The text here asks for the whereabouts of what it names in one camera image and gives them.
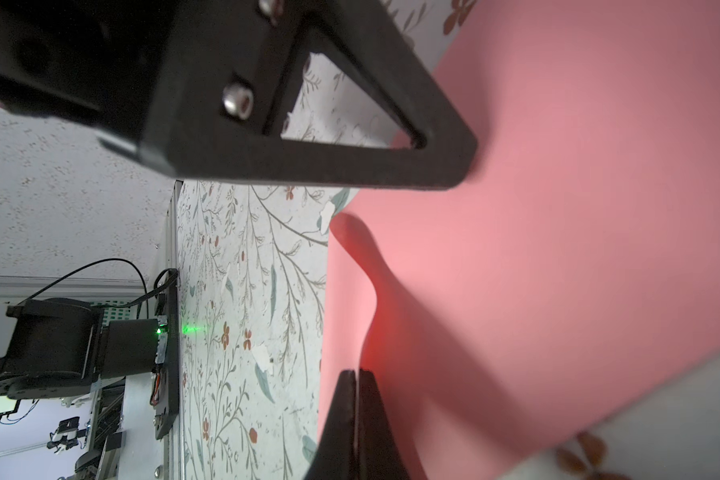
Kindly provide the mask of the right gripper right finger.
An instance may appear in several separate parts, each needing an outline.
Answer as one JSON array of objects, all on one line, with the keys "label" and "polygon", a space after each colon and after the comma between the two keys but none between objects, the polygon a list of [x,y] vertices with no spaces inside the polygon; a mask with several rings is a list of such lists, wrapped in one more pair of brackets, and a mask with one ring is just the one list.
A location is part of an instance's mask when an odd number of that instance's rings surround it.
[{"label": "right gripper right finger", "polygon": [[356,411],[358,479],[409,479],[372,372],[361,369]]}]

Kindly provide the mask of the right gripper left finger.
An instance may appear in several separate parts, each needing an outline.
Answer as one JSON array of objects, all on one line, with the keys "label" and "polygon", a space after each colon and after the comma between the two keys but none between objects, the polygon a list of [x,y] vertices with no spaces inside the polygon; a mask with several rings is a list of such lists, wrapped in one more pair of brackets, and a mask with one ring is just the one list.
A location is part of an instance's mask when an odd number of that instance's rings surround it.
[{"label": "right gripper left finger", "polygon": [[344,370],[339,374],[320,442],[305,475],[306,480],[356,478],[356,387],[353,370]]}]

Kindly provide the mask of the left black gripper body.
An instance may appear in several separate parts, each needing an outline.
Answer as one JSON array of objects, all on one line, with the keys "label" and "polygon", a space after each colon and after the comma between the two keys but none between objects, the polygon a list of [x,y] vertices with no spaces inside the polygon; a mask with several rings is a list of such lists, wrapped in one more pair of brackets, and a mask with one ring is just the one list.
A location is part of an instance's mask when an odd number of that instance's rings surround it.
[{"label": "left black gripper body", "polygon": [[0,1],[0,102],[95,130],[134,156],[179,4]]}]

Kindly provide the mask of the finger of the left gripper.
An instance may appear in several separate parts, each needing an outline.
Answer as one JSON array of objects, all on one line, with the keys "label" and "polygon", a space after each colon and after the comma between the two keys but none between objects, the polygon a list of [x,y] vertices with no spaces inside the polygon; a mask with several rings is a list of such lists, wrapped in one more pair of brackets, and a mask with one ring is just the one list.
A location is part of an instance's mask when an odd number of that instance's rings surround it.
[{"label": "finger of the left gripper", "polygon": [[101,144],[167,176],[449,189],[477,140],[432,76],[446,1],[180,1],[103,108]]}]

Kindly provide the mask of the pink square paper sheet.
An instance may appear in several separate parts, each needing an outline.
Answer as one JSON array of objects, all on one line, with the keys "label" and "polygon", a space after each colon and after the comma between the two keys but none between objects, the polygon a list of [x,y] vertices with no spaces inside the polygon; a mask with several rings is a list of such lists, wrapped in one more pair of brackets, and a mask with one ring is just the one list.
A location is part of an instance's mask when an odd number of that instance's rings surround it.
[{"label": "pink square paper sheet", "polygon": [[318,429],[370,370],[416,479],[720,479],[720,1],[480,1],[480,139],[331,223]]}]

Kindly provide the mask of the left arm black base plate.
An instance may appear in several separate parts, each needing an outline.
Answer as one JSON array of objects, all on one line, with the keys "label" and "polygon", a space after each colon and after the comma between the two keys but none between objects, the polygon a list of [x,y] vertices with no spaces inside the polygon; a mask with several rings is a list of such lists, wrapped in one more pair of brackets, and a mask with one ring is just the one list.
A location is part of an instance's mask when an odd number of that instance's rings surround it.
[{"label": "left arm black base plate", "polygon": [[165,347],[159,351],[161,362],[157,363],[157,373],[160,382],[157,388],[157,403],[155,409],[155,439],[165,437],[174,424],[180,412],[180,334],[178,282],[179,271],[175,268],[164,270],[159,279],[165,276],[165,281],[159,286],[164,296],[165,322],[159,327],[159,339]]}]

